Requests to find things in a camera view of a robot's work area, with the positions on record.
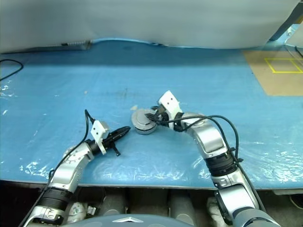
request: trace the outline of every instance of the table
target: table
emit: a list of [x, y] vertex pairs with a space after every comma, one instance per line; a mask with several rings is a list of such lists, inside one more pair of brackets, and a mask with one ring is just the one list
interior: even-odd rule
[[[1, 58], [25, 65], [1, 83], [1, 180], [45, 183], [64, 151], [83, 137], [84, 109], [114, 130], [131, 126], [134, 109], [156, 105], [171, 90], [183, 111], [220, 114], [235, 124], [242, 165], [256, 188], [303, 186], [303, 97], [267, 96], [241, 50], [104, 41], [88, 51]], [[15, 68], [3, 64], [1, 76]], [[223, 127], [233, 145], [233, 132]], [[96, 157], [82, 185], [214, 188], [185, 133], [158, 128], [146, 136], [131, 129], [116, 146], [122, 155]]]

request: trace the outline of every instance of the dark floor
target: dark floor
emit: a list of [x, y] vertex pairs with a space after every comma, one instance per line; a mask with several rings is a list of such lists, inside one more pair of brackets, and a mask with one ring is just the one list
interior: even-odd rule
[[[1, 227], [15, 227], [21, 222], [39, 195], [39, 189], [1, 182]], [[101, 187], [79, 187], [78, 201], [102, 201], [106, 190]], [[128, 213], [146, 213], [167, 216], [168, 197], [171, 190], [164, 189], [126, 189]], [[195, 208], [198, 227], [213, 226], [207, 213], [206, 201], [214, 192], [208, 190], [189, 190], [188, 194]], [[259, 192], [268, 214], [282, 227], [303, 227], [303, 210], [295, 207], [286, 195], [277, 196], [271, 191]]]

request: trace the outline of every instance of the cardboard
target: cardboard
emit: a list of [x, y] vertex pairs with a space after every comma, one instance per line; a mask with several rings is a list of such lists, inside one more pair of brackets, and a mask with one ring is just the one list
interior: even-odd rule
[[303, 96], [303, 58], [288, 51], [243, 51], [251, 70], [269, 96]]

